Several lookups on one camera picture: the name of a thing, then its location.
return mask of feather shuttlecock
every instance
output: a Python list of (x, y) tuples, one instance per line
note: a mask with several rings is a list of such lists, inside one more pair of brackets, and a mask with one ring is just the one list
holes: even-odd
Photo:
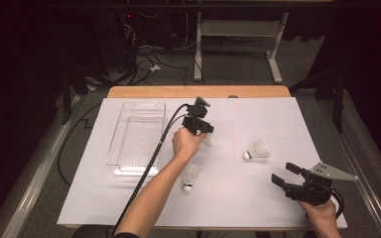
[(184, 191), (190, 192), (193, 183), (196, 180), (196, 176), (200, 171), (200, 167), (193, 164), (193, 165), (187, 165), (182, 173), (182, 177), (184, 179)]
[(247, 152), (243, 153), (243, 159), (248, 161), (252, 158), (266, 158), (271, 155), (268, 145), (260, 139)]

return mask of forearm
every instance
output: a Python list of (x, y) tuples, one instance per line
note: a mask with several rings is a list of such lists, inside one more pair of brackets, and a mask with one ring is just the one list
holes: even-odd
[(130, 232), (141, 238), (150, 234), (163, 211), (175, 181), (189, 159), (187, 156), (174, 157), (148, 182), (129, 206), (116, 229), (116, 234)]

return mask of gray carpet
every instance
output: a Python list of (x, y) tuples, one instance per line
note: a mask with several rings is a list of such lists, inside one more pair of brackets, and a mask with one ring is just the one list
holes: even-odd
[[(221, 43), (219, 51), (219, 44), (216, 40), (206, 39), (202, 43), (202, 47), (206, 50), (202, 57), (205, 84), (274, 84), (264, 56), (264, 52), (272, 46), (271, 39), (251, 43), (224, 41)], [(277, 62), (285, 85), (297, 83), (307, 76), (320, 43), (321, 41), (302, 43), (299, 40), (282, 42), (277, 54)], [(141, 53), (144, 54), (150, 51), (144, 50)], [(193, 50), (174, 52), (157, 50), (157, 57), (162, 60), (160, 64), (161, 70), (139, 85), (182, 85), (185, 84), (185, 80), (186, 84), (201, 84), (201, 82), (192, 80)], [(140, 67), (145, 69), (150, 66), (151, 63), (148, 61), (140, 64)], [(185, 74), (185, 67), (188, 68), (187, 74)], [(138, 73), (140, 76), (144, 76), (146, 70), (139, 70)], [(87, 126), (92, 126), (98, 113), (98, 103), (107, 95), (107, 91), (108, 89), (104, 88), (90, 91), (82, 99), (81, 107), (75, 117), (72, 118), (72, 123), (75, 123), (84, 115), (83, 120), (72, 129), (61, 151), (61, 170), (68, 182), (73, 179), (91, 133), (91, 129)], [(353, 173), (350, 163), (347, 161), (347, 150), (340, 143), (341, 135), (335, 133), (332, 123), (329, 122), (329, 115), (326, 110), (331, 101), (316, 101), (313, 92), (311, 89), (303, 89), (295, 93), (294, 96), (298, 99), (317, 147), (317, 152), (325, 163)], [(356, 115), (355, 107), (349, 100), (349, 95), (345, 95), (342, 125), (344, 130), (343, 138), (349, 145), (350, 152), (355, 158), (359, 159), (357, 160), (359, 166), (368, 177), (367, 182), (373, 187), (373, 191), (375, 191), (376, 197), (381, 203), (381, 155), (370, 139), (367, 129)], [(49, 134), (49, 137), (42, 142), (43, 145), (38, 149), (36, 156), (26, 166), (1, 209), (0, 237), (20, 202), (35, 169), (40, 164), (40, 156), (46, 153), (46, 148), (49, 147), (51, 140), (55, 138), (52, 135), (52, 130), (50, 130)], [(348, 181), (336, 181), (334, 187), (342, 194), (345, 200), (344, 215), (349, 227), (341, 231), (342, 236), (381, 237), (380, 226), (377, 225), (370, 208), (365, 203), (364, 192), (361, 187), (355, 182)], [(19, 237), (71, 237), (73, 234), (72, 229), (56, 225), (67, 192), (68, 186), (58, 172), (57, 163), (54, 163)], [(285, 235), (287, 237), (302, 237), (303, 233), (287, 232)], [(273, 237), (284, 237), (285, 235), (281, 232), (272, 233)]]

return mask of clear plastic container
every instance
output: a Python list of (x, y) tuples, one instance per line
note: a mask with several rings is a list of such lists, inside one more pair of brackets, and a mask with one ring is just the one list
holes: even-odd
[[(141, 176), (163, 135), (167, 124), (164, 102), (125, 102), (120, 111), (116, 130), (110, 144), (106, 165), (117, 176)], [(162, 167), (160, 152), (149, 176)]]

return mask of table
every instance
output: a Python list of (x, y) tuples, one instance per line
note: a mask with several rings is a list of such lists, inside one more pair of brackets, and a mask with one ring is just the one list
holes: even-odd
[[(296, 99), (280, 85), (113, 87), (102, 103), (58, 224), (114, 225), (122, 212), (139, 178), (116, 177), (105, 157), (123, 102), (162, 100), (170, 116), (197, 95), (211, 105), (205, 120), (215, 127), (213, 145), (201, 146), (192, 159), (201, 172), (191, 193), (184, 193), (181, 178), (177, 180), (156, 228), (310, 229), (299, 205), (270, 182), (274, 173), (301, 184), (303, 179), (286, 171), (285, 163), (311, 168), (319, 162)], [(229, 95), (240, 98), (224, 98)], [(180, 126), (172, 127), (166, 142)], [(260, 136), (269, 144), (271, 157), (242, 160), (242, 153)], [(168, 143), (161, 156), (165, 163), (173, 156)], [(347, 227), (343, 215), (337, 224)]]

